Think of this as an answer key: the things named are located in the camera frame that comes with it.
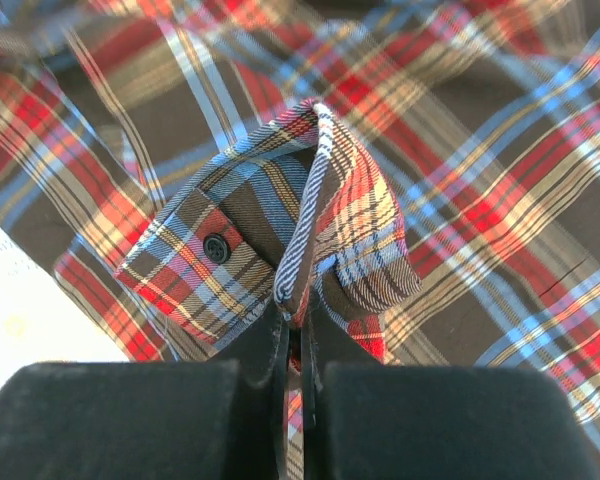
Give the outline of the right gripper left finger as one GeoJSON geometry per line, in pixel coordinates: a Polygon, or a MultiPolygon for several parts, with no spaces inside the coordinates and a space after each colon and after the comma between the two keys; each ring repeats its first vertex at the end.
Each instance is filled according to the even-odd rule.
{"type": "Polygon", "coordinates": [[[283,479],[274,305],[205,363],[35,363],[0,390],[0,479],[283,479]]]}

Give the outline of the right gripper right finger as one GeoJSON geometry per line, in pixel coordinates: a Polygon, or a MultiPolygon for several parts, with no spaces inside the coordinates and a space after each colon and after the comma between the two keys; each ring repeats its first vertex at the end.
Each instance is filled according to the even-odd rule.
{"type": "Polygon", "coordinates": [[[308,479],[594,479],[556,382],[529,369],[386,366],[318,297],[299,333],[308,479]]]}

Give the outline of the red plaid long sleeve shirt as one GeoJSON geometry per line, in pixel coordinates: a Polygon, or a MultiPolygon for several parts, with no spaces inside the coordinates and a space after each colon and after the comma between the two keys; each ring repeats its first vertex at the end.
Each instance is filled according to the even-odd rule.
{"type": "Polygon", "coordinates": [[[0,1],[0,227],[132,360],[316,289],[548,374],[600,473],[600,1],[0,1]]]}

